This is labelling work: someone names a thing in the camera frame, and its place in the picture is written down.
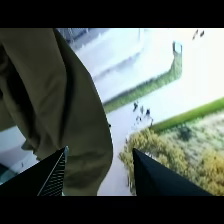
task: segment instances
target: jacket sleeve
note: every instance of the jacket sleeve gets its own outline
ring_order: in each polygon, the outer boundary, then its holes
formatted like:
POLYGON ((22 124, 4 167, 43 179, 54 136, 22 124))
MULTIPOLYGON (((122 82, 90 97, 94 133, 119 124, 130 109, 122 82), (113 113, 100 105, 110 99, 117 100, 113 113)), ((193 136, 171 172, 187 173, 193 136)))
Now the jacket sleeve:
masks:
POLYGON ((1 28, 0 42, 51 142, 57 149, 69 147, 65 194, 96 195, 113 150, 106 116, 88 71, 53 29, 1 28))

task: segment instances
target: black triangular object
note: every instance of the black triangular object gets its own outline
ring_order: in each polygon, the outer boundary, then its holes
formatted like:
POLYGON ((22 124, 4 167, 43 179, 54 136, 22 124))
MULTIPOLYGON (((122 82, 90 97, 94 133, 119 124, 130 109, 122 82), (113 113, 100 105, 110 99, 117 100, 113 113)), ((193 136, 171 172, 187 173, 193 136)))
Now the black triangular object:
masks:
POLYGON ((139 150, 133 159, 137 196, 212 196, 139 150))
POLYGON ((0 186, 0 196, 61 196, 65 148, 0 186))

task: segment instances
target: yellow-green foliage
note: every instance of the yellow-green foliage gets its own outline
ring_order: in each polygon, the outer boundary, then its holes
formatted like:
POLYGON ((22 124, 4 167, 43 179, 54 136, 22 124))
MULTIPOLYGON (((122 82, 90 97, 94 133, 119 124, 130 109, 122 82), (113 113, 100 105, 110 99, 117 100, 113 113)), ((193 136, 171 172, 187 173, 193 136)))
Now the yellow-green foliage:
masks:
POLYGON ((224 156, 221 153, 214 149, 205 150, 199 163, 192 167, 184 151, 178 145, 150 129, 133 134, 124 151, 119 155, 128 169, 132 194, 135 194, 133 148, 152 155, 167 168, 188 178, 208 192, 214 195, 224 195, 224 156))

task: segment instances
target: grass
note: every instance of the grass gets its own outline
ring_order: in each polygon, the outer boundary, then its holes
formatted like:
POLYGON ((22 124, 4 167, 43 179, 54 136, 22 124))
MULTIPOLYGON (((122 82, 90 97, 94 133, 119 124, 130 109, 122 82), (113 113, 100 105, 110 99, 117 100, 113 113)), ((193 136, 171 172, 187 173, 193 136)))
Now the grass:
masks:
POLYGON ((156 131, 163 131, 168 128, 172 128, 186 121, 193 120, 197 117, 203 117, 207 114, 216 112, 218 110, 224 109, 224 98, 213 101, 212 103, 205 104, 201 107, 188 111, 186 113, 180 114, 176 117, 168 119, 166 121, 162 121, 158 124, 153 125, 151 128, 156 131))
POLYGON ((137 100, 140 97, 143 97, 168 83, 177 80, 182 74, 182 55, 174 52, 174 61, 171 66, 171 69, 159 76, 156 79, 151 79, 150 81, 136 87, 133 90, 122 93, 118 97, 112 99, 111 101, 103 105, 106 113, 109 113, 113 110, 118 109, 119 107, 124 106, 125 104, 131 103, 134 100, 137 100))

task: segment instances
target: brown jacket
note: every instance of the brown jacket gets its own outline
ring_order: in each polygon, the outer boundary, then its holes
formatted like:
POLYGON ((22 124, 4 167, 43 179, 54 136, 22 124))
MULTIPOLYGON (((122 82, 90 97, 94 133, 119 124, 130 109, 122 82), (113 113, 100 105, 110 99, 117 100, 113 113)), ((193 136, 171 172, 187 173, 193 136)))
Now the brown jacket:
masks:
POLYGON ((66 195, 97 194, 113 155, 106 116, 91 76, 55 29, 0 28, 0 131, 13 124, 40 159, 69 147, 66 195))

